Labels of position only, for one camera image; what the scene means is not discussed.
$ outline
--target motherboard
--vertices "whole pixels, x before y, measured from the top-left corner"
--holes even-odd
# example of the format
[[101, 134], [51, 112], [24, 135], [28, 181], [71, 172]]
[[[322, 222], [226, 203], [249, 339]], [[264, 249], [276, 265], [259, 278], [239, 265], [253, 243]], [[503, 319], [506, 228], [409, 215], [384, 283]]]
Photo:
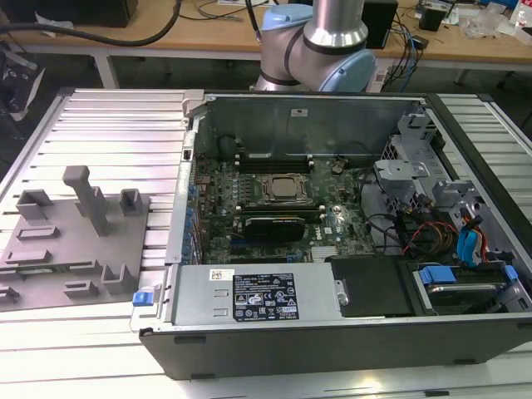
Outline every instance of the motherboard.
[[345, 160], [200, 156], [191, 184], [198, 189], [202, 264], [322, 262], [375, 252], [357, 203], [357, 170]]

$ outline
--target workbench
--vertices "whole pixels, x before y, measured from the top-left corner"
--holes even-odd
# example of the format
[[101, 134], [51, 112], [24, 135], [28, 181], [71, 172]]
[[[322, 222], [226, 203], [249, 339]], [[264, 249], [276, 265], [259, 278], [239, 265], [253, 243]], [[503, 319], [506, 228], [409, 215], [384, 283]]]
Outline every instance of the workbench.
[[[184, 138], [184, 94], [77, 90], [58, 96], [0, 184], [0, 251], [17, 223], [15, 204], [23, 190], [72, 198], [62, 183], [64, 168], [88, 165], [91, 183], [106, 195], [124, 188], [150, 195], [140, 286], [160, 282]], [[441, 99], [532, 219], [530, 142], [495, 105], [468, 95]], [[466, 179], [453, 149], [445, 152]], [[175, 382], [131, 331], [132, 313], [131, 303], [0, 313], [2, 397], [426, 397], [426, 391], [441, 390], [495, 399], [530, 397], [532, 387], [531, 343], [474, 366]]]
[[[78, 27], [80, 30], [121, 40], [137, 40], [158, 32], [170, 18], [174, 0], [139, 0], [139, 6], [129, 26], [124, 29], [109, 27]], [[398, 12], [402, 15], [416, 2], [400, 0]], [[237, 6], [212, 4], [205, 10], [213, 14], [231, 12]], [[265, 7], [256, 7], [255, 12], [262, 21]], [[181, 14], [201, 17], [190, 0], [184, 0]], [[479, 69], [498, 71], [532, 71], [532, 47], [527, 47], [513, 37], [500, 35], [498, 38], [470, 40], [460, 28], [441, 27], [438, 32], [416, 30], [417, 20], [409, 15], [401, 20], [413, 32], [430, 41], [419, 62], [420, 67]], [[13, 35], [29, 51], [35, 53], [82, 54], [94, 57], [103, 86], [108, 89], [119, 86], [111, 57], [173, 57], [204, 58], [224, 60], [259, 60], [260, 45], [246, 12], [238, 14], [242, 22], [190, 21], [178, 19], [175, 27], [161, 40], [147, 47], [109, 47], [75, 37], [49, 37], [38, 32], [18, 32]], [[378, 59], [376, 75], [372, 78], [369, 91], [380, 91], [382, 73], [403, 53], [403, 43], [393, 33], [386, 48], [375, 50]]]

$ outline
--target power supply label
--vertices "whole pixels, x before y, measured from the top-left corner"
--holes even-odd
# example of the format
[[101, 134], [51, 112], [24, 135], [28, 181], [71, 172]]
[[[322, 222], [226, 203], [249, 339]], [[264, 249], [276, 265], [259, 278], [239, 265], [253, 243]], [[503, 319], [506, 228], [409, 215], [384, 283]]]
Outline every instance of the power supply label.
[[233, 318], [237, 322], [298, 320], [293, 274], [233, 276]]

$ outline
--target gray robotic arm joint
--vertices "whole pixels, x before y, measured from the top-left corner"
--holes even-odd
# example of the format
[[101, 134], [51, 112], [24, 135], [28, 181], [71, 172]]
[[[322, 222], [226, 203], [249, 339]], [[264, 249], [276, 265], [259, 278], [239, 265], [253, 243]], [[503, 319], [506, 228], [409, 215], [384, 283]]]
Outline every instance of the gray robotic arm joint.
[[264, 14], [260, 78], [255, 90], [361, 91], [375, 71], [365, 49], [361, 0], [284, 4]]

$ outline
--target blue cable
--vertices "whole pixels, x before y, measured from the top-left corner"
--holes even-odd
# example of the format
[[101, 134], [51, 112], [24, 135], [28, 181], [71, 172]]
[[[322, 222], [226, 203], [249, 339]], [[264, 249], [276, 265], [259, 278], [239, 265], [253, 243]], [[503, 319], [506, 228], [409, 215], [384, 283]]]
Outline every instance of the blue cable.
[[[408, 61], [406, 62], [406, 64], [408, 64], [408, 62], [410, 62], [410, 60], [411, 60], [412, 55], [415, 57], [415, 54], [416, 54], [416, 48], [414, 47], [414, 40], [412, 39], [411, 34], [408, 31], [406, 31], [406, 30], [403, 30], [403, 29], [400, 30], [400, 29], [395, 29], [395, 28], [392, 28], [391, 30], [394, 31], [394, 32], [400, 33], [401, 35], [404, 36], [406, 41], [410, 42], [410, 44], [412, 46], [412, 53], [410, 54], [410, 56], [408, 57]], [[399, 90], [400, 93], [402, 93], [405, 90], [406, 86], [408, 85], [408, 82], [410, 81], [412, 73], [414, 72], [414, 66], [415, 65], [416, 65], [416, 60], [414, 58], [414, 60], [412, 61], [412, 64], [408, 68], [408, 71], [407, 71], [408, 75], [406, 76], [406, 79], [403, 82], [403, 84], [401, 86], [401, 89]]]
[[406, 77], [405, 81], [402, 83], [401, 89], [399, 89], [400, 93], [403, 93], [403, 91], [406, 89], [406, 86], [410, 82], [410, 78], [412, 77], [412, 73], [414, 73], [414, 66], [416, 65], [416, 48], [414, 47], [414, 39], [412, 39], [412, 36], [409, 32], [405, 32], [405, 37], [408, 37], [410, 40], [410, 43], [412, 45], [412, 55], [414, 56], [414, 60], [412, 64], [410, 65], [410, 68], [408, 69], [408, 76]]

